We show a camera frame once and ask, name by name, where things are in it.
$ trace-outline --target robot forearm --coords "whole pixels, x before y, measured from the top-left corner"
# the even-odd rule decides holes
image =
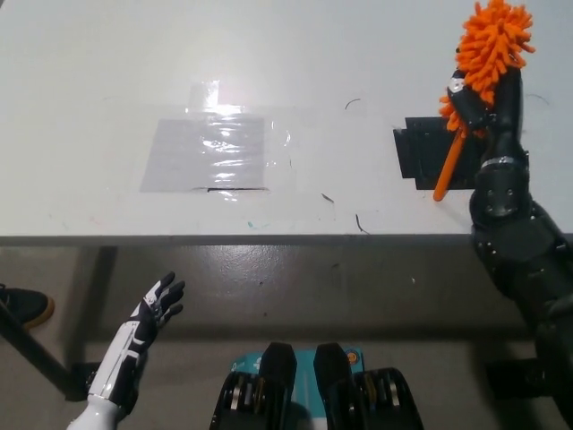
[[[114,430],[132,412],[148,349],[159,329],[183,310],[177,302],[184,282],[170,286],[174,279],[172,272],[158,281],[121,325],[90,386],[88,407],[68,430]]]
[[[529,160],[522,149],[522,88],[518,69],[498,84],[495,104],[479,116],[471,90],[450,92],[456,111],[487,117],[488,148],[470,201],[475,250],[493,283],[517,305],[535,336],[544,389],[573,428],[573,253],[547,212],[529,193]]]

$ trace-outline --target white robotic hand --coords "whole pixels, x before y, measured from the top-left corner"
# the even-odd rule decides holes
[[[68,430],[113,430],[130,414],[138,397],[147,352],[173,315],[183,310],[183,281],[170,272],[158,281],[117,331],[90,386],[88,407]]]

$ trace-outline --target gray floor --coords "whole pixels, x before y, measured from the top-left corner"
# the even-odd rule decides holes
[[[34,334],[66,363],[101,359],[141,294],[170,270],[188,282],[185,310],[151,350],[123,430],[208,428],[229,364],[270,340],[338,340],[362,347],[370,368],[398,367],[428,430],[566,428],[549,400],[491,400],[481,363],[533,350],[466,244],[0,248],[0,281],[56,300]],[[0,357],[0,428],[65,429],[81,411],[4,342]]]

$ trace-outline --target person's foot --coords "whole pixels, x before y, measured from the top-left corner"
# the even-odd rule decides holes
[[[54,313],[54,299],[31,289],[6,288],[0,284],[0,301],[25,329],[45,323]]]

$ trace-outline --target metal bar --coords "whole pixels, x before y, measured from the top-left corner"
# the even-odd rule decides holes
[[[87,397],[86,384],[81,378],[65,369],[46,349],[39,344],[10,314],[0,301],[0,335],[15,347],[20,354],[38,369],[69,401],[81,401]]]

